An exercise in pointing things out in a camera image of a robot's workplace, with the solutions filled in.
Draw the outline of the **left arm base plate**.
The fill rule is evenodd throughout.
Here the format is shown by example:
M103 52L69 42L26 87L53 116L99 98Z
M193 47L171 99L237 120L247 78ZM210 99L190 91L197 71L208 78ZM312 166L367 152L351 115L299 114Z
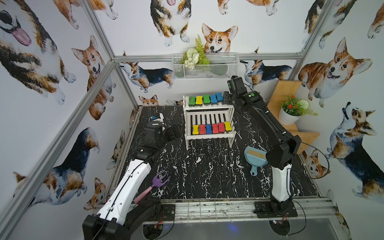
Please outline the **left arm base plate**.
M149 222L173 222L175 219L176 205L174 204L164 204L161 205L161 208L158 212L154 213Z

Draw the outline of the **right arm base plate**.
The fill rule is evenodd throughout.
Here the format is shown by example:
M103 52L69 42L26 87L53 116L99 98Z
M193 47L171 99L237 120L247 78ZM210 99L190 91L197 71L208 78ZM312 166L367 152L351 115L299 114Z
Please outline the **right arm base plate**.
M260 219L267 218L283 218L283 217L297 217L298 213L293 204L293 201L288 199L284 202L267 201L267 202L254 202L254 213Z

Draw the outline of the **light blue eraser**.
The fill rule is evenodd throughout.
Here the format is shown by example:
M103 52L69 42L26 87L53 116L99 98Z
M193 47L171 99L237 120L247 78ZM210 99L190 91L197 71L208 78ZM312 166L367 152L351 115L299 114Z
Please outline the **light blue eraser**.
M210 95L210 101L211 101L211 104L217 104L218 103L217 96L215 94Z
M222 93L215 93L215 95L216 95L216 98L217 98L218 102L221 103L221 102L224 101Z

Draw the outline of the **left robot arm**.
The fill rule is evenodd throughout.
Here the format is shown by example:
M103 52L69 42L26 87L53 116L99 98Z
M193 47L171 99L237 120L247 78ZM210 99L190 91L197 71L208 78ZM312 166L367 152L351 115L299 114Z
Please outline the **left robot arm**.
M136 207L130 206L167 143L181 136L180 127L165 122L163 114L146 124L144 137L135 150L135 158L130 161L117 189L97 214L88 215L84 220L86 240L129 240L144 222L161 216L158 198L145 196Z

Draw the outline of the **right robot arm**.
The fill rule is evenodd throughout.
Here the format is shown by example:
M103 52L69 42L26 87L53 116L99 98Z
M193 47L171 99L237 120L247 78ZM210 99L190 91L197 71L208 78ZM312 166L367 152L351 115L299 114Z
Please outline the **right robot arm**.
M272 167L273 187L271 201L267 204L270 213L282 216L293 206L289 180L291 178L292 161L298 152L301 138L290 134L274 117L256 91L248 91L243 79L232 76L227 81L229 91L224 92L224 103L233 105L239 114L248 114L251 123L261 127L270 138L266 160Z

